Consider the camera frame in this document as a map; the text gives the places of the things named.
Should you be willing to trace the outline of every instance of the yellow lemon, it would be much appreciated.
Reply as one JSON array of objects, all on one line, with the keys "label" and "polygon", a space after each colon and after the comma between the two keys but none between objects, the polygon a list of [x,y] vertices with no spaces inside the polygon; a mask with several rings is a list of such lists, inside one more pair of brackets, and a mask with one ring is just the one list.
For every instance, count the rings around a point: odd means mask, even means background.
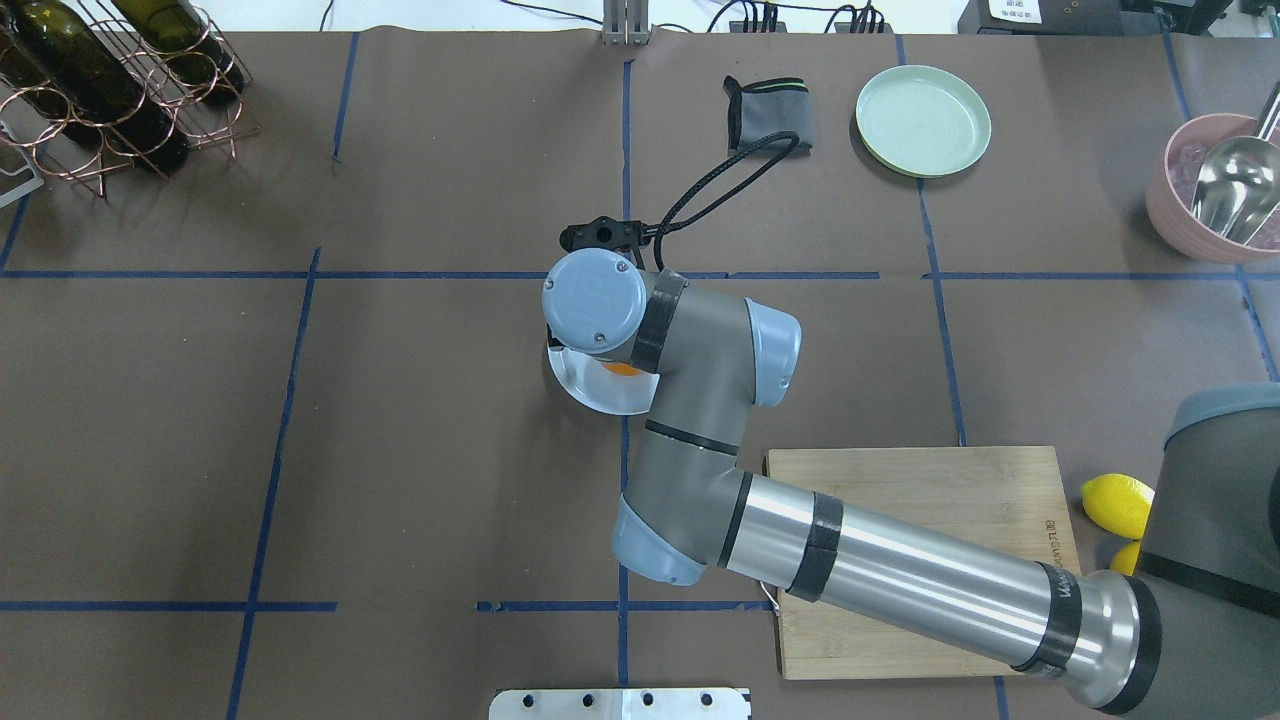
[{"label": "yellow lemon", "polygon": [[1147,529],[1151,498],[1156,491],[1120,473],[1098,475],[1080,487],[1084,514],[1102,529],[1129,539],[1139,539]]},{"label": "yellow lemon", "polygon": [[1142,550],[1140,542],[1132,542],[1111,559],[1111,569],[1121,575],[1133,575],[1133,569],[1138,566],[1138,552]]}]

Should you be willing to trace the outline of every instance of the wooden cutting board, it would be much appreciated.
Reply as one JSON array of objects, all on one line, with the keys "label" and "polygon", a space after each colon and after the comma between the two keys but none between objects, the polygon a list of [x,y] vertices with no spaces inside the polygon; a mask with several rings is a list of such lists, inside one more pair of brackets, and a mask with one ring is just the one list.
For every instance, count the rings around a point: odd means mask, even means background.
[{"label": "wooden cutting board", "polygon": [[[771,450],[767,474],[852,505],[1079,574],[1052,447]],[[1007,665],[780,593],[788,680],[1015,675]]]}]

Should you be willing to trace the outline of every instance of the metal spoon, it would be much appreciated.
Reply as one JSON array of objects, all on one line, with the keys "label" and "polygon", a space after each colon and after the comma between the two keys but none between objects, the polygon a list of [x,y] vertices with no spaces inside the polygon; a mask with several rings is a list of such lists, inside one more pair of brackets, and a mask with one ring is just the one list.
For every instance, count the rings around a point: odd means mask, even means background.
[{"label": "metal spoon", "polygon": [[1222,237],[1248,245],[1280,204],[1280,147],[1267,142],[1280,119],[1280,82],[1252,136],[1217,143],[1201,167],[1192,214]]}]

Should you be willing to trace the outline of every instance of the light green plate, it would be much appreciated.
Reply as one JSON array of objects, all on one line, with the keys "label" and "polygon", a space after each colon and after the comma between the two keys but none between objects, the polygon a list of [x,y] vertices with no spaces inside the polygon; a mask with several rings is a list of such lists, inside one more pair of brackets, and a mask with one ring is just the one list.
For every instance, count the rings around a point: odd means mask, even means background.
[{"label": "light green plate", "polygon": [[978,161],[991,142],[991,114],[956,76],[899,65],[873,77],[854,111],[863,145],[890,169],[937,178]]}]

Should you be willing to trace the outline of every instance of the wine bottle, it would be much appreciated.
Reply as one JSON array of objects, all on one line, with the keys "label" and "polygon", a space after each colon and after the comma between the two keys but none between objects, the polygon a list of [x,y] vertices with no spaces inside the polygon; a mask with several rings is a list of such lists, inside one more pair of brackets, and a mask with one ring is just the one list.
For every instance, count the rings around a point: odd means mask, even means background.
[{"label": "wine bottle", "polygon": [[61,133],[84,150],[97,152],[102,145],[102,133],[97,128],[69,119],[70,106],[67,105],[67,99],[47,90],[49,78],[13,45],[3,27],[0,27],[0,81],[4,81],[13,90],[42,87],[42,90],[24,92],[22,99],[46,120],[55,123],[67,120]]},{"label": "wine bottle", "polygon": [[[243,73],[221,44],[209,35],[209,27],[187,0],[111,0],[111,4],[147,45],[164,54],[178,54],[165,59],[178,79],[197,87],[218,81],[201,97],[202,102],[227,105],[244,90]],[[215,64],[221,77],[214,70]]]},{"label": "wine bottle", "polygon": [[133,164],[143,169],[168,174],[182,167],[191,143],[173,115],[146,96],[74,10],[58,0],[0,0],[0,5],[8,10],[14,45],[44,70],[82,118],[111,126],[114,133],[104,131],[109,146],[134,155]]}]

